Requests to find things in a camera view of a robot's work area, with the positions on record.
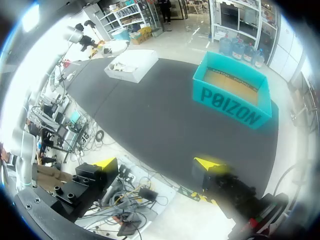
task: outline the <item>cardboard box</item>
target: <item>cardboard box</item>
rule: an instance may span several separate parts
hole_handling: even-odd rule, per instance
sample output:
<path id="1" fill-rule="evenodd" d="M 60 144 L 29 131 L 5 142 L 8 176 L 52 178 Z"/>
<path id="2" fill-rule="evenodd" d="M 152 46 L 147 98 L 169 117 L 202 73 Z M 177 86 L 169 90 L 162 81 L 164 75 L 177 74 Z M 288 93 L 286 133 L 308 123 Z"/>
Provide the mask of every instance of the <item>cardboard box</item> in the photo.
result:
<path id="1" fill-rule="evenodd" d="M 215 85 L 221 89 L 232 93 L 249 103 L 257 106 L 258 104 L 258 93 L 256 89 L 242 84 L 235 79 L 232 79 L 226 73 L 219 73 L 213 69 L 207 69 L 203 80 L 209 84 Z"/>
<path id="2" fill-rule="evenodd" d="M 104 71 L 110 78 L 139 83 L 158 59 L 158 54 L 155 50 L 127 50 L 117 56 L 109 65 L 121 63 L 126 66 L 135 67 L 134 71 L 115 71 L 111 70 L 109 65 Z"/>
<path id="3" fill-rule="evenodd" d="M 140 45 L 142 44 L 143 42 L 145 41 L 145 38 L 141 35 L 137 38 L 132 38 L 131 39 L 131 42 L 134 44 L 134 45 Z"/>
<path id="4" fill-rule="evenodd" d="M 272 117 L 267 77 L 230 57 L 207 52 L 193 76 L 193 100 L 252 129 Z"/>
<path id="5" fill-rule="evenodd" d="M 151 38 L 152 34 L 151 34 L 151 32 L 146 32 L 146 33 L 143 34 L 142 36 L 143 36 L 144 40 L 146 41 L 146 40 L 148 40 L 149 38 Z"/>

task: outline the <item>white box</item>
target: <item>white box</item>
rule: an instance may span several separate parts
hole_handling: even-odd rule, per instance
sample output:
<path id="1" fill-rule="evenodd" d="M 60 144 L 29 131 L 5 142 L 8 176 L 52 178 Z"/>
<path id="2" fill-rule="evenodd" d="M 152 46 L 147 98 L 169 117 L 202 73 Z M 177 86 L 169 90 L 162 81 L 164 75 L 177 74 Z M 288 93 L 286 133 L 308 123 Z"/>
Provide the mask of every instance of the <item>white box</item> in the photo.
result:
<path id="1" fill-rule="evenodd" d="M 104 71 L 110 78 L 139 83 L 158 59 L 158 54 L 155 50 L 127 50 L 117 56 L 109 65 L 120 63 L 135 67 L 136 69 L 133 72 L 114 71 L 109 68 L 109 65 Z"/>

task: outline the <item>workbench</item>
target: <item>workbench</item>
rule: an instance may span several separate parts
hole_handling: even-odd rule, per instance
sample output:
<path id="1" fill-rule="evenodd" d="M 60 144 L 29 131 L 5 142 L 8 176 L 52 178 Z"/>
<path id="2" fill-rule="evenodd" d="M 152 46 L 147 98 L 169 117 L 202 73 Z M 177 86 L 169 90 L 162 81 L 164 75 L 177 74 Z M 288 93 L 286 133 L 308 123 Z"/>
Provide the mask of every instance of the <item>workbench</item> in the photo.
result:
<path id="1" fill-rule="evenodd" d="M 71 64 L 67 92 L 122 147 L 180 185 L 199 191 L 194 157 L 230 165 L 262 197 L 276 156 L 278 107 L 257 130 L 192 99 L 197 65 L 160 58 L 140 83 L 110 78 L 113 58 Z"/>

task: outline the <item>yellow tape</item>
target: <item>yellow tape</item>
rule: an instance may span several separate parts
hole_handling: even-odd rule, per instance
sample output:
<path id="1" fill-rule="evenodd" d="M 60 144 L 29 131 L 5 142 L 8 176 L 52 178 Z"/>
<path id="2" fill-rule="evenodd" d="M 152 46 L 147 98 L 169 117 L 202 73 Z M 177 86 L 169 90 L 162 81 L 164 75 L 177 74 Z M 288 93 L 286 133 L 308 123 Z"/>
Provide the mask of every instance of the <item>yellow tape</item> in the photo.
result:
<path id="1" fill-rule="evenodd" d="M 106 160 L 97 161 L 97 162 L 93 163 L 92 165 L 97 165 L 97 166 L 99 166 L 99 167 L 104 168 L 104 167 L 107 166 L 109 163 L 111 163 L 114 159 L 115 159 L 115 157 L 111 157 L 111 158 L 108 158 L 108 159 L 106 159 Z"/>

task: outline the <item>tiled floor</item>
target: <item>tiled floor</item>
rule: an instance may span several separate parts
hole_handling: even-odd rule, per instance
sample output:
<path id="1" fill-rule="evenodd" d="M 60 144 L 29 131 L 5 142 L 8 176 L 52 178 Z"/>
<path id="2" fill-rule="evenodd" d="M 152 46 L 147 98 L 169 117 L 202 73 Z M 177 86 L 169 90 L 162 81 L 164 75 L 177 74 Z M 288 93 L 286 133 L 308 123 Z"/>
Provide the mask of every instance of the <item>tiled floor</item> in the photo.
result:
<path id="1" fill-rule="evenodd" d="M 172 21 L 172 31 L 164 32 L 157 38 L 151 38 L 141 45 L 130 45 L 129 49 L 153 49 L 160 58 L 199 64 L 206 51 L 217 52 L 218 44 L 212 43 L 202 30 L 205 19 L 201 16 L 192 16 L 189 20 Z M 291 120 L 290 111 L 294 108 L 287 83 L 278 74 L 267 66 L 260 71 L 268 78 L 271 99 L 279 107 L 279 130 L 276 157 L 270 181 L 265 193 L 273 193 L 276 184 L 284 171 L 297 161 L 296 149 L 298 145 L 298 131 Z M 75 105 L 69 108 L 71 113 Z M 117 155 L 128 155 L 133 162 L 135 159 L 129 152 L 116 142 L 113 143 L 107 133 L 104 145 L 97 151 L 86 152 L 83 161 L 93 163 Z M 66 172 L 74 173 L 78 161 L 75 156 L 62 166 Z M 279 186 L 278 193 L 293 194 L 292 176 L 290 174 Z M 196 202 L 181 194 L 177 194 L 167 209 L 142 233 L 145 240 L 176 240 L 176 239 L 226 239 L 234 225 L 233 220 L 227 219 L 218 206 L 207 202 Z"/>

